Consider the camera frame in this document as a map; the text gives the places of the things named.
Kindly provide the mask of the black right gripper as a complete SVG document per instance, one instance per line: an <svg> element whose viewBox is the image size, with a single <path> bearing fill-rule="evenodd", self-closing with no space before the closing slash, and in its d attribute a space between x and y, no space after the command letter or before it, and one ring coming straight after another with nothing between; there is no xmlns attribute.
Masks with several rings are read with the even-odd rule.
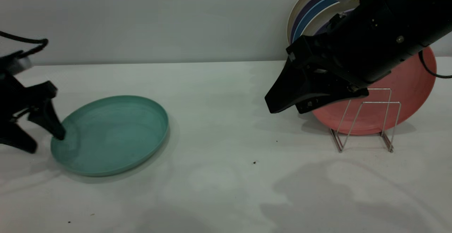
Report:
<svg viewBox="0 0 452 233"><path fill-rule="evenodd" d="M318 64L329 73L298 69L286 61L265 102L271 114L292 106L305 114L340 101L365 98L367 88L352 90L345 80L367 87L422 49L386 0L359 0L349 15L334 17L327 32L302 35L287 48L296 67Z"/></svg>

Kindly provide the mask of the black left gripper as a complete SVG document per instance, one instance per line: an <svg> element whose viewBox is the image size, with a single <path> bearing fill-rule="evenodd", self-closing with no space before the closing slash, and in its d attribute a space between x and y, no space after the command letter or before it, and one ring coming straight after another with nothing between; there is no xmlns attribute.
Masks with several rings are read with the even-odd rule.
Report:
<svg viewBox="0 0 452 233"><path fill-rule="evenodd" d="M17 124L17 119L29 113L28 121L41 126L58 140L65 138L66 130L52 104L58 92L53 83L46 81L28 87L30 101L26 101L26 87L14 77L32 67L29 58L22 57L24 53L17 51L1 57L0 143L35 154L36 141Z"/></svg>

